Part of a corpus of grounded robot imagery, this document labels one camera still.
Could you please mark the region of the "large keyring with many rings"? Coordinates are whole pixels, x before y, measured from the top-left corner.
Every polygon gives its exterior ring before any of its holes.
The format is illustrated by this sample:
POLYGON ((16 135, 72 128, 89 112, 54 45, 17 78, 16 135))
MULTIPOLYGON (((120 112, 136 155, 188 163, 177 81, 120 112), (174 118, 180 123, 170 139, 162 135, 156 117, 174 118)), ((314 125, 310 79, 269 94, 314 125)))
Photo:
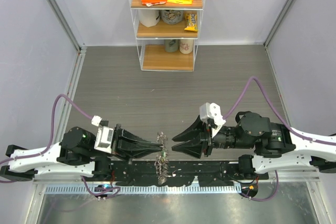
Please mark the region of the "large keyring with many rings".
POLYGON ((167 137, 163 132, 157 133, 157 142, 161 146, 161 151, 156 157, 154 166, 156 170, 156 175, 158 177, 157 183, 159 186, 162 186, 166 183, 169 173, 169 160, 167 158, 168 152, 166 148, 167 137))

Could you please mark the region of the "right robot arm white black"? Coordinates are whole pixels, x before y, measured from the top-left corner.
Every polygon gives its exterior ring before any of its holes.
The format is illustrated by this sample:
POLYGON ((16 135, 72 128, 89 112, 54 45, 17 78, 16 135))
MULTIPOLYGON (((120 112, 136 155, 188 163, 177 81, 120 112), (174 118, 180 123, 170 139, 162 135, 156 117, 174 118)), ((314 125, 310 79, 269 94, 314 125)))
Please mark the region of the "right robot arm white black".
POLYGON ((215 148, 253 150, 238 158, 238 174, 244 179, 274 170, 315 167, 335 173, 335 147, 307 142, 283 124, 250 111, 238 112, 236 126, 217 126, 214 120, 195 122, 172 138, 173 151, 195 158, 209 156, 215 148))

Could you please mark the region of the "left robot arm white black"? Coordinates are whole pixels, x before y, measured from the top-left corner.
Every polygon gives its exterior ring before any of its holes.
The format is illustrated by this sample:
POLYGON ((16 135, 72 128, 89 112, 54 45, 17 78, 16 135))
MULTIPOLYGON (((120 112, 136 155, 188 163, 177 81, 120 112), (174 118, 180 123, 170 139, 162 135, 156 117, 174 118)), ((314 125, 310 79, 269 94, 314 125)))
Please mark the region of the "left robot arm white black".
POLYGON ((6 150, 9 160, 1 167, 1 178, 6 183, 80 177, 108 181, 116 174, 112 157, 128 163, 162 149, 160 143, 146 141, 119 124, 111 128, 105 121, 96 134, 73 127, 59 143, 48 148, 28 150, 9 145, 6 150))

